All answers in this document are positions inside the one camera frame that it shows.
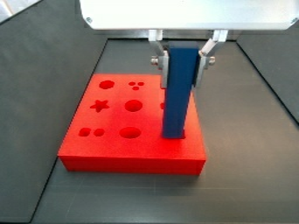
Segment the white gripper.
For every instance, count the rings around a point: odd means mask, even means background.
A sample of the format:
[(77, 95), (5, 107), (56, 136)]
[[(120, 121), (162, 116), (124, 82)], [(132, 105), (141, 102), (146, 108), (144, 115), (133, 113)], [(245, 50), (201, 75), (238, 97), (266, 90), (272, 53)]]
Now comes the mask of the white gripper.
[[(198, 50), (196, 88), (216, 62), (226, 30), (285, 30), (299, 20), (299, 0), (78, 0), (78, 4), (94, 30), (214, 30)], [(148, 31), (148, 42), (154, 51), (150, 64), (161, 71), (166, 88), (169, 55), (161, 30)]]

